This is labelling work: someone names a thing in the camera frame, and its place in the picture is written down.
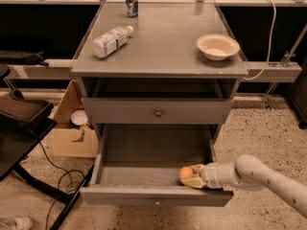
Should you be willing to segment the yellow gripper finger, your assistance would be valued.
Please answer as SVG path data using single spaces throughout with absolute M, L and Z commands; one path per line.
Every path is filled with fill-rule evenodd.
M 206 186 L 206 183 L 198 176 L 181 178 L 180 182 L 185 186 L 195 188 L 195 189 L 202 189 Z
M 192 169 L 193 173 L 201 173 L 203 168 L 204 168 L 203 164 L 197 164 L 197 165 L 192 165 L 191 166 L 191 169 Z

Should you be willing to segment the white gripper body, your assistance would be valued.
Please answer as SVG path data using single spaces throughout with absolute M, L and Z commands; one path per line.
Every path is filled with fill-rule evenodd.
M 232 186 L 236 182 L 236 175 L 233 163 L 210 163 L 201 171 L 201 179 L 210 189 Z

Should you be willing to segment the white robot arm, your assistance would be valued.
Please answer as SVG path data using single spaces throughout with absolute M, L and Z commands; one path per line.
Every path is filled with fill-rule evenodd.
M 231 186 L 252 191 L 267 188 L 307 218 L 307 186 L 274 171 L 249 154 L 243 154 L 231 163 L 213 162 L 183 167 L 179 171 L 179 180 L 195 189 Z

